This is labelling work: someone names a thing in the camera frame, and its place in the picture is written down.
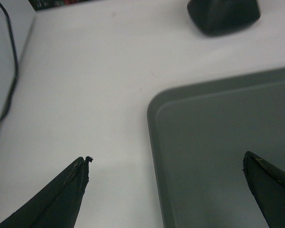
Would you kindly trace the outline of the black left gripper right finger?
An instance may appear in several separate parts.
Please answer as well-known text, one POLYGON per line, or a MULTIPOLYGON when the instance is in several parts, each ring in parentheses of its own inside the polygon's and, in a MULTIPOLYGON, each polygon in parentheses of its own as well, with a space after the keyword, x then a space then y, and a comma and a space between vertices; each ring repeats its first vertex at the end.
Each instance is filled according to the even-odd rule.
POLYGON ((243 173, 268 226, 285 228, 285 172, 248 151, 243 173))

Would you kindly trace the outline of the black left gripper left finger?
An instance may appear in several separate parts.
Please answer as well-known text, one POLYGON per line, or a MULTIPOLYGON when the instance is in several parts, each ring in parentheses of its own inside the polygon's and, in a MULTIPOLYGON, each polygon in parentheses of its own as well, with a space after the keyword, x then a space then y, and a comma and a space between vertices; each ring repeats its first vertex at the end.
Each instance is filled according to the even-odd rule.
POLYGON ((73 228, 89 182, 93 158, 78 157, 22 207, 0 223, 0 228, 73 228))

